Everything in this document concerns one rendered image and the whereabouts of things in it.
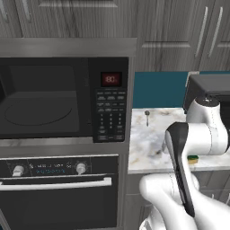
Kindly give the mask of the grey wood cupboard door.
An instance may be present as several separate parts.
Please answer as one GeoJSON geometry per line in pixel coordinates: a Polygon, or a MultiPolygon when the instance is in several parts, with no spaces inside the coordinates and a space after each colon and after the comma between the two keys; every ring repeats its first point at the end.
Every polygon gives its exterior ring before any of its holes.
{"type": "Polygon", "coordinates": [[[21,25],[14,0],[0,0],[0,38],[20,38],[21,25]]]}
{"type": "Polygon", "coordinates": [[[230,0],[215,0],[199,71],[230,71],[230,0]],[[224,9],[222,21],[214,50],[211,57],[208,58],[221,6],[224,9]]]}
{"type": "Polygon", "coordinates": [[[199,68],[215,0],[139,0],[137,71],[195,71],[199,68]],[[201,24],[208,19],[198,56],[201,24]]]}
{"type": "Polygon", "coordinates": [[[137,0],[15,0],[22,35],[29,38],[135,38],[137,0]]]}

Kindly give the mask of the white oven knob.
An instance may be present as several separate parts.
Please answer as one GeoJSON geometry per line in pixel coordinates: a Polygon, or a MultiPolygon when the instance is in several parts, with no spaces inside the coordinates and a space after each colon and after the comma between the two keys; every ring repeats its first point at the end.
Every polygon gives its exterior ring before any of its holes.
{"type": "Polygon", "coordinates": [[[21,177],[24,173],[24,167],[21,165],[16,165],[13,169],[13,177],[21,177]]]}
{"type": "Polygon", "coordinates": [[[86,172],[86,164],[85,163],[79,163],[76,165],[75,168],[78,175],[81,175],[86,172]]]}

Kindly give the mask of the yellow and green sponge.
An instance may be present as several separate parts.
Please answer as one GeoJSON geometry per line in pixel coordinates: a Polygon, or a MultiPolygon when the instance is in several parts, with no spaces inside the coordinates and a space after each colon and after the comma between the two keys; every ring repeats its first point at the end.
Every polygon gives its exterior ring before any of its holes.
{"type": "Polygon", "coordinates": [[[197,155],[189,155],[187,159],[189,164],[196,164],[199,160],[199,157],[197,155]]]}

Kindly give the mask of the black toaster oven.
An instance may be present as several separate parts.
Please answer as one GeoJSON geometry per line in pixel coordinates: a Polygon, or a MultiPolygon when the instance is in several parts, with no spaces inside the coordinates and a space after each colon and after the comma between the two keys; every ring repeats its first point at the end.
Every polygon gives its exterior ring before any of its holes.
{"type": "Polygon", "coordinates": [[[184,95],[184,113],[187,113],[192,101],[199,96],[219,100],[221,119],[230,131],[230,75],[191,75],[184,95]]]}

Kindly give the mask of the stainless steel appliance housing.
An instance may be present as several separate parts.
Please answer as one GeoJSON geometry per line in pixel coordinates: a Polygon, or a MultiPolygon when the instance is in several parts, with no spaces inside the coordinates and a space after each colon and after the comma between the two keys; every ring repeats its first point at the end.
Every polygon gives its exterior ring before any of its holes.
{"type": "Polygon", "coordinates": [[[0,39],[0,58],[127,58],[128,92],[125,140],[95,143],[90,137],[0,138],[0,159],[117,155],[119,157],[118,226],[123,230],[129,137],[133,102],[134,65],[137,42],[133,38],[16,38],[0,39]]]}

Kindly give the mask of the black built-in oven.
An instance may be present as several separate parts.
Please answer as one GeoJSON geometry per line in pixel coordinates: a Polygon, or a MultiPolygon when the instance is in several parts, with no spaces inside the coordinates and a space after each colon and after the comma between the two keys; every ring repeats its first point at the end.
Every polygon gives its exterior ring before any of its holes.
{"type": "Polygon", "coordinates": [[[118,226],[119,157],[78,155],[0,159],[4,185],[53,184],[101,181],[112,185],[66,190],[0,191],[0,230],[94,230],[118,226]],[[75,168],[86,164],[78,175],[75,168]],[[13,177],[16,165],[24,167],[13,177]]]}

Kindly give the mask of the black open microwave oven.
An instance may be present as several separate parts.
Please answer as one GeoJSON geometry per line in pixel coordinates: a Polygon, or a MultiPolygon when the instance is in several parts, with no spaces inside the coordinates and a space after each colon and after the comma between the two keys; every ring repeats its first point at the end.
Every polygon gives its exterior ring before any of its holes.
{"type": "Polygon", "coordinates": [[[126,57],[0,57],[0,138],[125,140],[126,57]]]}

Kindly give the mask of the grey wood base cupboard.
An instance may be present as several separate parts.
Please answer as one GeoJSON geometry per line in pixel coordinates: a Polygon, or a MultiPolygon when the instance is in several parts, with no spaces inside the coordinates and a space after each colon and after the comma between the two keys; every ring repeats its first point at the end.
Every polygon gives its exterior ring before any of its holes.
{"type": "MultiPolygon", "coordinates": [[[[230,193],[230,170],[193,172],[199,181],[199,190],[214,199],[226,203],[230,193]]],[[[127,182],[124,229],[138,230],[148,216],[150,203],[139,193],[139,182],[144,173],[129,174],[127,182]]]]}

